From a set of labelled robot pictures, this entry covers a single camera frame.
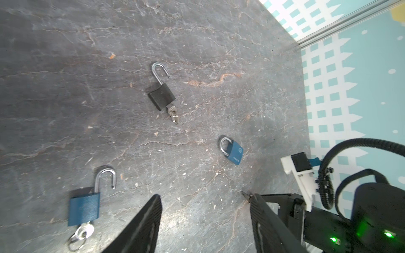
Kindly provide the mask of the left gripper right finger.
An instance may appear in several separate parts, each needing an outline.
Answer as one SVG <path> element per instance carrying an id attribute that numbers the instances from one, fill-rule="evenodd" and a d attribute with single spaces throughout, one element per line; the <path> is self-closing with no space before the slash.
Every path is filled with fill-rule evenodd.
<path id="1" fill-rule="evenodd" d="M 258 253 L 306 252 L 306 249 L 272 211 L 261 195 L 250 196 L 250 214 Z"/>

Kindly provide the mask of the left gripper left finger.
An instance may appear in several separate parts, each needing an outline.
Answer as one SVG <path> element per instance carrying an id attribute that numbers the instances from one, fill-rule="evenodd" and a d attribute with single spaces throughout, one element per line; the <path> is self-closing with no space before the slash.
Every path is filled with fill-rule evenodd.
<path id="1" fill-rule="evenodd" d="M 157 245 L 162 203 L 153 195 L 104 253 L 154 253 Z"/>

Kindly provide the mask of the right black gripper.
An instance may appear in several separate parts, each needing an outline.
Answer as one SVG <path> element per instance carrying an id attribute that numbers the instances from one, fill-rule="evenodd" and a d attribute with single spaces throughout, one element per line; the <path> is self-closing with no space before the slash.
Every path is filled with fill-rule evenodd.
<path id="1" fill-rule="evenodd" d="M 312 207 L 307 211 L 304 198 L 298 194 L 261 195 L 267 203 L 277 203 L 277 215 L 303 245 L 323 253 L 350 253 L 348 225 L 336 214 Z"/>

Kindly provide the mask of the small key for blue padlock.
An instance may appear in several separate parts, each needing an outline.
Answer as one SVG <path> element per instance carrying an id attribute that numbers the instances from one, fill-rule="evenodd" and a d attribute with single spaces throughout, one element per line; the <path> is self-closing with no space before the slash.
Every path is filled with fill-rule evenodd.
<path id="1" fill-rule="evenodd" d="M 77 252 L 83 248 L 86 240 L 94 233 L 94 225 L 91 222 L 82 223 L 68 240 L 68 250 Z"/>

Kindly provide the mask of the small blue padlock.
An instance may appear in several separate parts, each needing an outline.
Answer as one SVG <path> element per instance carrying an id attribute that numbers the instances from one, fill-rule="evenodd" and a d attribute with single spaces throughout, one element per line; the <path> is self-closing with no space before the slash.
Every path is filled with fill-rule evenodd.
<path id="1" fill-rule="evenodd" d="M 117 173 L 112 166 L 106 166 L 96 175 L 93 193 L 73 197 L 70 199 L 68 218 L 69 227 L 78 226 L 99 218 L 101 200 L 100 179 L 103 174 L 108 173 L 110 173 L 112 176 L 111 188 L 116 189 Z"/>

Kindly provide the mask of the silver key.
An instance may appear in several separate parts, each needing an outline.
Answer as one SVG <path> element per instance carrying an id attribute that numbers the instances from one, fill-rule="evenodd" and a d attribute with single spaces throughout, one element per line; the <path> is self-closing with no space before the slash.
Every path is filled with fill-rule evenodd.
<path id="1" fill-rule="evenodd" d="M 179 124 L 179 116 L 177 114 L 177 107 L 174 105 L 167 107 L 167 112 L 172 120 L 172 122 L 176 125 Z"/>

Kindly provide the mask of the black padlock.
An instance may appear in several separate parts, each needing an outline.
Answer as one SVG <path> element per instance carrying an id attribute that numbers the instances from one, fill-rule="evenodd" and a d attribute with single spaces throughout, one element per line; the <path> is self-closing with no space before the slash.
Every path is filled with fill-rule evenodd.
<path id="1" fill-rule="evenodd" d="M 155 105 L 155 107 L 159 111 L 162 111 L 164 108 L 169 106 L 172 102 L 174 102 L 176 98 L 175 98 L 174 94 L 172 93 L 172 91 L 170 90 L 169 86 L 166 83 L 162 82 L 162 80 L 158 76 L 158 74 L 156 72 L 157 66 L 160 66 L 164 70 L 164 72 L 168 78 L 171 78 L 171 75 L 169 74 L 168 70 L 162 63 L 155 62 L 152 64 L 152 66 L 151 66 L 152 73 L 153 73 L 154 77 L 157 79 L 160 86 L 158 89 L 150 92 L 148 94 L 148 96 L 151 99 L 151 101 L 153 102 L 153 104 Z"/>

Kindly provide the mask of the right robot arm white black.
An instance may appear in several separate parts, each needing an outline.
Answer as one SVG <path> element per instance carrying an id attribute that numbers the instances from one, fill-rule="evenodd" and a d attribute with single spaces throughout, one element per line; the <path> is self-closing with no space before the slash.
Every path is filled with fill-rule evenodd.
<path id="1" fill-rule="evenodd" d="M 405 192 L 373 169 L 345 178 L 334 188 L 331 161 L 355 147 L 405 154 L 402 144 L 369 138 L 345 140 L 323 159 L 305 153 L 284 157 L 300 194 L 252 194 L 251 219 L 259 253 L 402 253 L 405 250 Z"/>

